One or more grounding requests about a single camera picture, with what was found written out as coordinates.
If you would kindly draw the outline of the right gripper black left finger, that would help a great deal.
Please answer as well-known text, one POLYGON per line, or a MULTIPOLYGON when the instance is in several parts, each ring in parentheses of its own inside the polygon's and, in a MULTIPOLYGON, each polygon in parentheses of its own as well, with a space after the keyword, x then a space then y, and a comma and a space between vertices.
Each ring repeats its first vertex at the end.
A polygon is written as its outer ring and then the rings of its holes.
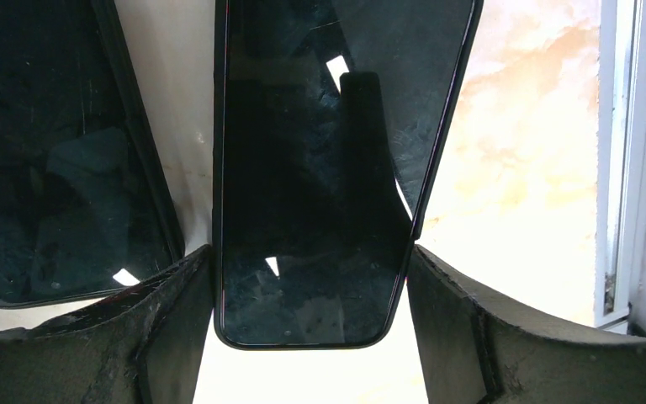
POLYGON ((190 403, 212 314, 212 249, 32 328, 0 332, 0 403, 190 403))

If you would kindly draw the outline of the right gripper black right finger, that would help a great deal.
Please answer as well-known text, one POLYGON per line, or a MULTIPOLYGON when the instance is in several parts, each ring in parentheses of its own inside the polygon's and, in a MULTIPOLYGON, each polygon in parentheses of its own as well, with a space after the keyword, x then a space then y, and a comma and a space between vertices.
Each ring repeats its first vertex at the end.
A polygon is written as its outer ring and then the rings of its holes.
POLYGON ((424 247, 407 289, 431 403, 646 403, 646 338, 551 316, 424 247))

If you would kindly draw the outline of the black smartphone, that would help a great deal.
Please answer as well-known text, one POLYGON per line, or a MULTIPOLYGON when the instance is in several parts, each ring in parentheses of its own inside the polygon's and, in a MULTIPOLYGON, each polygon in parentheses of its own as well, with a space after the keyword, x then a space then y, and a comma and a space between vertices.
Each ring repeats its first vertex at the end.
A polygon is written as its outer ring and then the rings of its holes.
POLYGON ((0 1, 0 308, 101 297, 184 241, 112 1, 0 1))
POLYGON ((391 327, 481 1, 218 1, 215 330, 362 348, 391 327))

